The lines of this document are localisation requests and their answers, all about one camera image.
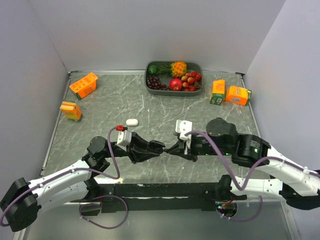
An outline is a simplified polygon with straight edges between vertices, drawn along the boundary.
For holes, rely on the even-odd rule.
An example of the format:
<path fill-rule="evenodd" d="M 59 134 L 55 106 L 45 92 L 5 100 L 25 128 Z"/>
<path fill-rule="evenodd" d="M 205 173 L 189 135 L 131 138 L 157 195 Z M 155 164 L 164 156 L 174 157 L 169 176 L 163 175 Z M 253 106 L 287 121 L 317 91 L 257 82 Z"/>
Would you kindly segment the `black earbud charging case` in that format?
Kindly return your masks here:
<path fill-rule="evenodd" d="M 164 148 L 166 145 L 163 142 L 157 141 L 157 140 L 151 140 L 147 144 L 147 149 L 150 152 L 157 153 L 157 154 L 162 154 L 164 152 Z"/>

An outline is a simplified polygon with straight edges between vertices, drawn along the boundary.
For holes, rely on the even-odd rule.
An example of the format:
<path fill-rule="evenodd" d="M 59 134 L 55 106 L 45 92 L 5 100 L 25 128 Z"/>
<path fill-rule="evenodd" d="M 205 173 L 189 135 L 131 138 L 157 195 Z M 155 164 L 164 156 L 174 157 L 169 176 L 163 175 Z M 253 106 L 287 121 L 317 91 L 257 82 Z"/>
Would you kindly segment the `white earbud charging case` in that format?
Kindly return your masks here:
<path fill-rule="evenodd" d="M 128 127 L 135 127 L 139 125 L 139 121 L 136 118 L 130 118 L 125 121 Z"/>

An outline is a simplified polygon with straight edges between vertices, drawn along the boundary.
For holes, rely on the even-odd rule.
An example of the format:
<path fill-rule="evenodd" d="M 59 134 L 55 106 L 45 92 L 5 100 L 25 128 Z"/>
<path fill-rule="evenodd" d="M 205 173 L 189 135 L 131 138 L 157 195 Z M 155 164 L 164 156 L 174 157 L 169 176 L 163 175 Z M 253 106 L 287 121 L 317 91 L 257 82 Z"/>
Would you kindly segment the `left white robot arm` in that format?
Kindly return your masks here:
<path fill-rule="evenodd" d="M 70 166 L 42 178 L 15 180 L 0 201 L 0 225 L 18 232 L 30 226 L 40 213 L 75 200 L 93 201 L 99 195 L 96 176 L 120 178 L 117 157 L 141 163 L 160 156 L 164 148 L 162 142 L 146 141 L 128 130 L 120 131 L 116 142 L 95 136 L 87 153 Z"/>

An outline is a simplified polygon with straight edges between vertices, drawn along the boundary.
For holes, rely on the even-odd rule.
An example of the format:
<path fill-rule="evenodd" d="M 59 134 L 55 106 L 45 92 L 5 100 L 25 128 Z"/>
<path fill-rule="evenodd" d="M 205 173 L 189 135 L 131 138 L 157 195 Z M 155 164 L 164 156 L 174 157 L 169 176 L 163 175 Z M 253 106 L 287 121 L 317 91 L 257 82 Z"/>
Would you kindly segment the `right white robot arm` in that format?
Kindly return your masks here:
<path fill-rule="evenodd" d="M 285 201 L 299 210 L 320 206 L 320 172 L 288 159 L 257 135 L 238 133 L 236 126 L 218 117 L 206 130 L 177 120 L 177 142 L 165 152 L 196 162 L 199 156 L 220 157 L 227 173 L 210 192 L 215 201 L 260 196 Z"/>

